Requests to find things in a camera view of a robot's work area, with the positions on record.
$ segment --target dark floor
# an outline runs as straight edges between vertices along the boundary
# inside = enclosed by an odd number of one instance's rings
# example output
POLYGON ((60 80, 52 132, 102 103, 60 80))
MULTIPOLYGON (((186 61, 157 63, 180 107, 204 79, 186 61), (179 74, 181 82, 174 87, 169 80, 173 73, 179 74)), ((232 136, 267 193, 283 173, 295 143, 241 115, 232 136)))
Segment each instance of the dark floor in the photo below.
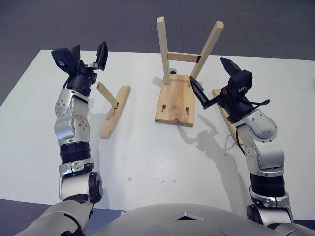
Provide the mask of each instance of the dark floor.
MULTIPOLYGON (((105 40, 110 51, 159 53, 159 16, 170 51, 200 53, 223 21, 212 54, 315 60, 315 0, 0 0, 0 104, 40 49, 96 50, 105 40)), ((0 235, 45 208, 0 200, 0 235)))

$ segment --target hole in wood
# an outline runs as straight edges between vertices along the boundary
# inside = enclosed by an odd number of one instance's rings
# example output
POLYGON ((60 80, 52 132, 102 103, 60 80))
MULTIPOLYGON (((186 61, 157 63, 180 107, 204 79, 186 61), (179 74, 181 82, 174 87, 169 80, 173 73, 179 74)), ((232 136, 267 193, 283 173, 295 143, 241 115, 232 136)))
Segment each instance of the hole in wood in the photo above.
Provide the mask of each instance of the hole in wood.
POLYGON ((174 75, 176 75, 177 74, 177 69, 175 69, 175 68, 169 68, 169 73, 170 74, 174 74, 174 75))

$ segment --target light wood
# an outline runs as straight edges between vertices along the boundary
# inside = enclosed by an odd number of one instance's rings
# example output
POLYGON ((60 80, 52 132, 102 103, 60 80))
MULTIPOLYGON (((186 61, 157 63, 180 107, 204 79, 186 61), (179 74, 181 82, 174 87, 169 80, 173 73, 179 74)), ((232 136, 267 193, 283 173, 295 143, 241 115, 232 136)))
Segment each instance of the light wood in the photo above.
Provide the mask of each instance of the light wood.
POLYGON ((170 84, 162 84, 155 122, 193 126, 195 94, 187 83, 189 75, 170 74, 170 84))
MULTIPOLYGON (((212 95, 213 95, 213 97, 218 96, 218 95, 220 94, 220 92, 221 92, 221 89, 214 89, 214 90, 212 90, 212 95)), ((230 134, 232 135, 234 141, 237 142, 237 141, 236 141, 236 127, 235 127, 235 125, 234 125, 234 124, 231 124, 231 123, 227 120, 227 117, 228 117, 229 115, 228 115, 228 113, 225 111, 225 109, 223 109, 223 108, 220 107, 219 105, 218 105, 218 108, 219 108, 219 110, 220 110, 220 112, 221 112, 221 115, 222 115, 222 117, 223 117, 223 119, 224 119, 224 122, 225 122, 225 124, 226 124, 228 130, 230 131, 230 134)))
POLYGON ((96 88, 114 108, 117 108, 118 101, 114 98, 110 91, 108 91, 104 84, 98 82, 96 88))
POLYGON ((117 108, 112 107, 107 115, 107 118, 104 122, 102 130, 100 132, 100 137, 109 138, 114 131, 117 121, 123 111, 125 103, 130 93, 130 86, 121 86, 117 94, 116 100, 118 102, 117 108))
POLYGON ((165 20, 164 16, 157 18, 157 32, 158 32, 158 41, 159 47, 162 55, 163 71, 164 71, 164 80, 167 85, 170 84, 170 71, 169 63, 167 59, 167 38, 166 38, 166 29, 165 29, 165 20))
POLYGON ((213 26, 213 29, 209 35, 209 38, 202 49, 201 58, 199 62, 195 65, 195 67, 193 68, 192 73, 190 75, 194 79, 197 79, 197 76, 199 75, 201 68, 203 67, 209 54, 211 53, 213 47, 215 46, 223 28, 224 28, 224 24, 222 21, 217 21, 215 25, 213 26))
POLYGON ((167 59, 169 60, 197 62, 200 60, 200 58, 201 58, 200 54, 167 52, 167 59))

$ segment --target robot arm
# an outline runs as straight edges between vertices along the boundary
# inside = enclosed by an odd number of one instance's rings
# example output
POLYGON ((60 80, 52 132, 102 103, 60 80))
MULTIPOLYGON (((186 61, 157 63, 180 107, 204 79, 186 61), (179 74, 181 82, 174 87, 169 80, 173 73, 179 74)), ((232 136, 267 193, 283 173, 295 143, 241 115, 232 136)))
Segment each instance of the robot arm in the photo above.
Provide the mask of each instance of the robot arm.
POLYGON ((208 100, 194 78, 190 81, 203 108, 215 103, 223 107, 229 114, 227 119, 237 128, 237 138, 239 136, 243 141, 244 150, 238 145, 246 157, 253 201, 247 207, 248 219, 265 226, 291 223, 289 195, 284 188, 284 151, 277 140, 277 125, 257 109, 270 100, 262 103, 248 101, 245 94, 252 86, 252 74, 241 70, 229 59, 221 58, 221 61, 231 77, 214 99, 208 100))
POLYGON ((56 65, 69 74, 55 105, 55 134, 62 160, 59 165, 61 202, 47 209, 19 236, 83 235, 94 204, 103 196, 100 174, 93 172, 87 115, 90 86, 97 78, 93 70, 105 68, 106 43, 99 46, 96 62, 89 65, 80 60, 79 45, 71 51, 67 48, 54 50, 52 56, 56 65))

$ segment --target table surface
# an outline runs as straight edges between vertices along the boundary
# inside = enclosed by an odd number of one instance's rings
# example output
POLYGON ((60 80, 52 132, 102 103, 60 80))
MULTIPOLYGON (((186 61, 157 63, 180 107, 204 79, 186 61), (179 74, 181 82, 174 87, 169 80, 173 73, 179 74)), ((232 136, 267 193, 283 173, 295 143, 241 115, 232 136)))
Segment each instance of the table surface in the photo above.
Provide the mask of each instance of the table surface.
MULTIPOLYGON (((81 59, 95 60, 93 51, 81 59)), ((229 75, 219 56, 209 56, 198 80, 211 98, 229 75)), ((277 123, 285 152, 285 186, 295 219, 315 219, 315 62, 228 57, 253 73, 251 101, 271 99, 261 110, 277 123)), ((194 63, 170 61, 189 75, 194 63)), ((109 52, 98 81, 116 96, 131 92, 110 139, 99 138, 110 104, 92 86, 89 104, 91 156, 104 188, 95 206, 132 210, 157 203, 195 203, 245 216, 249 173, 217 106, 196 99, 192 128, 154 122, 163 69, 160 54, 109 52)), ((54 204, 59 147, 55 102, 67 75, 42 50, 0 108, 0 198, 54 204)))

